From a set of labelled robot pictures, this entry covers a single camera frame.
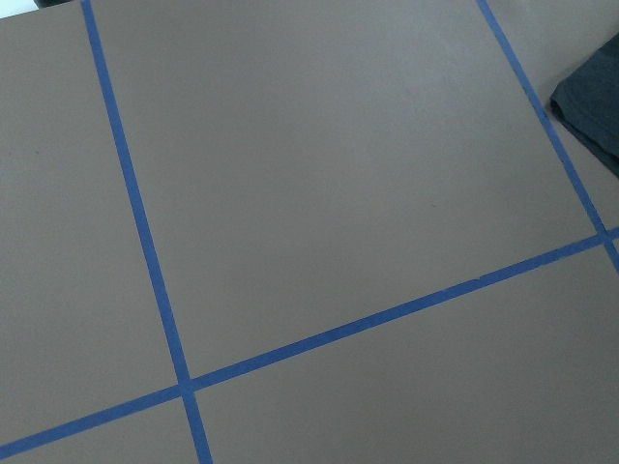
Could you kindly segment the black printed t-shirt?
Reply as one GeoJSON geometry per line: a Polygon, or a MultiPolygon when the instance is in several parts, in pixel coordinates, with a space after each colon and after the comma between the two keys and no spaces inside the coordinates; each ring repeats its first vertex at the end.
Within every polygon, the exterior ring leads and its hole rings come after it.
{"type": "Polygon", "coordinates": [[[618,38],[563,79],[549,99],[559,123],[613,175],[618,174],[618,38]]]}

